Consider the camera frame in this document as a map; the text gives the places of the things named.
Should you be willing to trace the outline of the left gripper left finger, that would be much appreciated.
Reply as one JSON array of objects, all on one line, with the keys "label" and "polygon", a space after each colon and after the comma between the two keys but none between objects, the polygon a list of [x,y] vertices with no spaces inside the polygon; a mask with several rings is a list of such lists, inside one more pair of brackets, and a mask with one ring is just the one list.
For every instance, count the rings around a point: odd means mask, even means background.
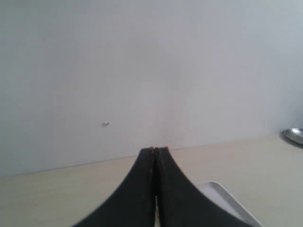
[{"label": "left gripper left finger", "polygon": [[76,227],[153,227],[155,225],[154,148],[140,150],[116,190]]}]

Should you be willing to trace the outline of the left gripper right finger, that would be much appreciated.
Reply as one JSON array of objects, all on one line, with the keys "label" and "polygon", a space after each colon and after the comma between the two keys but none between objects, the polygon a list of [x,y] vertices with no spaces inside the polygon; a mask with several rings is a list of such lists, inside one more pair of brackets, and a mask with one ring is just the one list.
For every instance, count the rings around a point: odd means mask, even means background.
[{"label": "left gripper right finger", "polygon": [[155,148],[157,200],[162,227],[247,227],[220,208],[185,176],[167,147]]}]

